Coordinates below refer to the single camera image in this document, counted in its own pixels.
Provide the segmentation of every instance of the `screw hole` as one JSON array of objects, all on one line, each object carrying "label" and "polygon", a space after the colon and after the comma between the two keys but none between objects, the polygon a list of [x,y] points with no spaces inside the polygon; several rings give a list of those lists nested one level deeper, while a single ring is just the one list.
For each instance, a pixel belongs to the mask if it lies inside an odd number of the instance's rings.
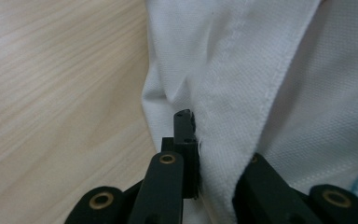
[{"label": "screw hole", "polygon": [[164,164],[171,164],[175,162],[175,157],[173,155],[162,155],[159,158],[159,162],[164,163]]},{"label": "screw hole", "polygon": [[94,195],[89,200],[89,207],[94,210],[100,210],[109,206],[113,202],[113,194],[107,191]]},{"label": "screw hole", "polygon": [[326,189],[323,192],[322,196],[327,202],[337,207],[342,207],[342,208],[351,207],[351,200],[347,196],[345,196],[345,194],[342,194],[337,190]]}]

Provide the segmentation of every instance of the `crumpled fabric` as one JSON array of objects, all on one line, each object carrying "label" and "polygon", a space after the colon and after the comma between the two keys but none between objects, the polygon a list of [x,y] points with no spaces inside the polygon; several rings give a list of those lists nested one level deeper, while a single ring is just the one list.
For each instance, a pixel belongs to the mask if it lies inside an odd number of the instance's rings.
[{"label": "crumpled fabric", "polygon": [[255,152],[293,188],[358,177],[358,1],[146,0],[143,107],[156,149],[191,109],[201,198],[184,223],[235,223]]}]

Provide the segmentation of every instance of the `light wood surface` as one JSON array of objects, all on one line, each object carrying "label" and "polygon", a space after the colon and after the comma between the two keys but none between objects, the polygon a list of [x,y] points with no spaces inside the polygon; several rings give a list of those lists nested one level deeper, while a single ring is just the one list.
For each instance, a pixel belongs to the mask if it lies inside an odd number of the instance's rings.
[{"label": "light wood surface", "polygon": [[63,223],[142,179],[143,0],[0,0],[0,224]]}]

